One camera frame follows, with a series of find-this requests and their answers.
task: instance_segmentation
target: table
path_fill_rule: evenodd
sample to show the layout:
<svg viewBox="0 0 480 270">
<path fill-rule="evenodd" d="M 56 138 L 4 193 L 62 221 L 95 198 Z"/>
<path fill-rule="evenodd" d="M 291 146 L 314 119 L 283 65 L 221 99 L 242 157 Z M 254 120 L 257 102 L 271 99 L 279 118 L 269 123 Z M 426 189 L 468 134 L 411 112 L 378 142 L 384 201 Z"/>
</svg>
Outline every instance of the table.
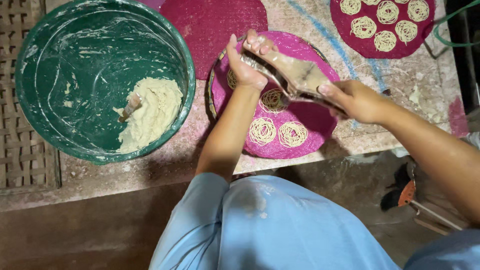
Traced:
<svg viewBox="0 0 480 270">
<path fill-rule="evenodd" d="M 47 12 L 66 0 L 46 0 Z M 430 34 L 412 55 L 399 60 L 365 59 L 341 40 L 328 8 L 329 0 L 262 0 L 269 30 L 290 32 L 319 48 L 340 75 L 359 79 L 374 90 L 389 90 L 399 105 L 414 111 L 457 136 L 468 132 L 460 86 L 451 48 Z M 444 2 L 436 1 L 435 19 L 445 15 Z M 447 24 L 441 35 L 449 39 Z M 200 150 L 215 120 L 209 119 L 206 81 L 197 80 L 192 110 L 183 127 L 163 147 L 125 162 L 96 166 L 60 153 L 62 188 L 54 191 L 0 197 L 2 211 L 106 196 L 190 181 Z M 291 160 L 269 160 L 242 155 L 235 173 L 252 172 L 383 151 L 400 143 L 377 125 L 345 121 L 318 151 Z"/>
</svg>

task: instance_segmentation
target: light blue shirt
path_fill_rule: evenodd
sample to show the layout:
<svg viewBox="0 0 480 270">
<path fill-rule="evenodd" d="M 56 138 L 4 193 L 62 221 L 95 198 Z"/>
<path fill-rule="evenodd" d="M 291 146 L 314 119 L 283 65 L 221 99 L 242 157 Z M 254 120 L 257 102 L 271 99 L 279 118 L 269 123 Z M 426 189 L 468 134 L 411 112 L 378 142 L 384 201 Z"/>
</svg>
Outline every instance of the light blue shirt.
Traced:
<svg viewBox="0 0 480 270">
<path fill-rule="evenodd" d="M 475 269 L 479 248 L 479 231 L 464 230 L 416 253 L 405 269 Z M 308 189 L 273 176 L 228 185 L 203 173 L 172 211 L 150 269 L 399 267 L 359 219 Z"/>
</svg>

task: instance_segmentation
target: hand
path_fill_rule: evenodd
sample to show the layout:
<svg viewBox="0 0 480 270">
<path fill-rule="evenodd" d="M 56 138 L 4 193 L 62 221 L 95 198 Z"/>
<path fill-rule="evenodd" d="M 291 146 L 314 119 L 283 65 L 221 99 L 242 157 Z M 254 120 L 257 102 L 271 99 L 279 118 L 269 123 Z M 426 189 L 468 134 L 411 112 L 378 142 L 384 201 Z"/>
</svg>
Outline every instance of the hand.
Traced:
<svg viewBox="0 0 480 270">
<path fill-rule="evenodd" d="M 342 106 L 349 117 L 361 123 L 382 124 L 387 111 L 396 106 L 359 81 L 333 82 L 333 85 L 319 86 L 318 90 Z M 330 114 L 337 116 L 338 112 L 330 109 Z"/>
<path fill-rule="evenodd" d="M 266 54 L 271 49 L 278 51 L 278 47 L 273 45 L 273 41 L 267 39 L 263 35 L 262 37 L 264 42 L 259 43 L 257 41 L 257 33 L 255 30 L 250 29 L 248 30 L 247 37 L 243 43 L 251 44 L 252 48 L 259 50 L 260 54 Z M 265 85 L 268 83 L 268 79 L 240 60 L 240 55 L 237 53 L 237 49 L 235 48 L 236 45 L 237 37 L 232 35 L 227 44 L 227 55 L 230 69 L 233 70 L 233 73 L 237 79 L 237 88 L 248 87 L 262 91 Z"/>
</svg>

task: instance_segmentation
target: green hose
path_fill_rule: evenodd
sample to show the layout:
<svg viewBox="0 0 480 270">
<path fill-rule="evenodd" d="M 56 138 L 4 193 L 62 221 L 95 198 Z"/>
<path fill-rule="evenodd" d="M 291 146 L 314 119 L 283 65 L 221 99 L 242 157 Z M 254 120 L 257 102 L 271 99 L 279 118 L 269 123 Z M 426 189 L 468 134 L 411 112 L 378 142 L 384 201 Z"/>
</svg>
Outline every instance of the green hose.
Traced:
<svg viewBox="0 0 480 270">
<path fill-rule="evenodd" d="M 459 14 L 460 12 L 464 11 L 465 9 L 469 8 L 469 7 L 473 7 L 475 5 L 478 5 L 480 4 L 480 0 L 474 0 L 472 3 L 466 5 L 465 7 L 455 11 L 454 13 L 448 15 L 448 16 L 445 16 L 444 18 L 442 18 L 440 21 L 438 21 L 437 23 L 437 26 L 435 27 L 435 29 L 433 30 L 433 35 L 440 41 L 442 42 L 443 44 L 447 45 L 447 46 L 451 46 L 451 47 L 469 47 L 469 46 L 473 46 L 473 45 L 477 45 L 477 44 L 480 44 L 480 41 L 479 42 L 475 42 L 475 43 L 453 43 L 453 42 L 450 42 L 448 40 L 445 40 L 443 39 L 440 34 L 438 33 L 438 27 L 443 24 L 444 22 L 448 21 L 450 18 L 452 18 L 453 16 Z"/>
</svg>

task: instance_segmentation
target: woven bamboo mat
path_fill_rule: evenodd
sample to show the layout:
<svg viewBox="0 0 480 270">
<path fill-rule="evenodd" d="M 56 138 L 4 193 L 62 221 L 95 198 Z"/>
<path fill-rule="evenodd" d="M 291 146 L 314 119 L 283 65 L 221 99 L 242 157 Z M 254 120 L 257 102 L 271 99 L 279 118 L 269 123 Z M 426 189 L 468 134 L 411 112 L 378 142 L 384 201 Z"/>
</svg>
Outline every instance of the woven bamboo mat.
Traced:
<svg viewBox="0 0 480 270">
<path fill-rule="evenodd" d="M 33 130 L 15 94 L 17 55 L 42 6 L 39 0 L 0 0 L 0 195 L 61 186 L 58 150 Z"/>
</svg>

